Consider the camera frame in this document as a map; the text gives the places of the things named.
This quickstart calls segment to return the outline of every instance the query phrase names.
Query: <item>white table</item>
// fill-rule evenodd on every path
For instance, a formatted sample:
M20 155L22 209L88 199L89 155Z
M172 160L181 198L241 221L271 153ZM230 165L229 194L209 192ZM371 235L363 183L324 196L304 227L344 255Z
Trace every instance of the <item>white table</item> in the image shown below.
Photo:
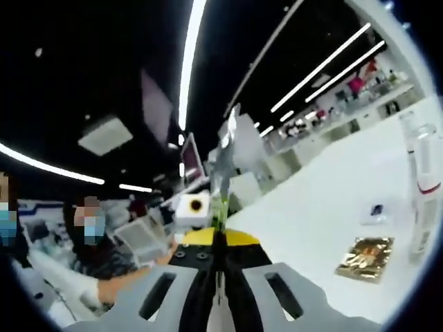
M394 206L394 219L360 225L374 203ZM257 237L274 263L320 286L333 308L378 323L395 313L422 271L423 263L408 261L412 226L408 159L396 118L333 143L227 223ZM380 284L335 275L354 239L369 236L395 238Z

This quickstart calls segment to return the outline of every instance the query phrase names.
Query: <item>screw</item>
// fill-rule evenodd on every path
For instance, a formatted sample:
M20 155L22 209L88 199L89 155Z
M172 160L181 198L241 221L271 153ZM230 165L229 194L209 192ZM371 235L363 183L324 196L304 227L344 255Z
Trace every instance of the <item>screw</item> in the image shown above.
M208 258L208 254L205 253L205 252L199 252L199 253L197 254L197 259L204 260L204 259L207 259L207 258Z
M186 254L185 254L183 251L177 251L177 252L174 254L174 256L175 256L176 258L183 258L183 257L186 256Z

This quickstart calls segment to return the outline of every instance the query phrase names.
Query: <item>gray gripper finger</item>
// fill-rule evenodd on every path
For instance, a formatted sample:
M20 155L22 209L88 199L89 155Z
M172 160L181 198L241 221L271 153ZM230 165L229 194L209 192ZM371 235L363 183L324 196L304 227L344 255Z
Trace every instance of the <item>gray gripper finger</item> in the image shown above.
M381 326L362 317L347 317L327 303L326 294L317 285L284 263L243 270L262 318L264 332L375 332ZM289 321L282 310L269 279L278 276L300 306L300 317Z
M121 290L114 307L93 322L78 322L68 332L177 332L181 313L198 270L180 266L155 266L150 273ZM163 278L173 279L154 322L141 317L147 297Z

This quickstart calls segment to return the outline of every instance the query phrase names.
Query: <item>person's hand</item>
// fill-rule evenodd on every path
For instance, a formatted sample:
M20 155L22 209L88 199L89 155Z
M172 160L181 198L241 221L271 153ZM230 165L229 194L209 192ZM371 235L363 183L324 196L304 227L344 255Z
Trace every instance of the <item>person's hand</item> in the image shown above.
M171 248L170 248L170 251L169 251L169 253L168 253L168 255L166 255L166 256L163 256L163 257L160 257L160 258L157 258L156 260L155 260L155 262L156 262L156 264L157 265L168 265L169 264L169 261L171 260L171 258L172 258L172 255L174 254L174 252L177 250L177 248L179 247L179 245L177 244L177 242L173 239L172 240L172 243L171 243Z

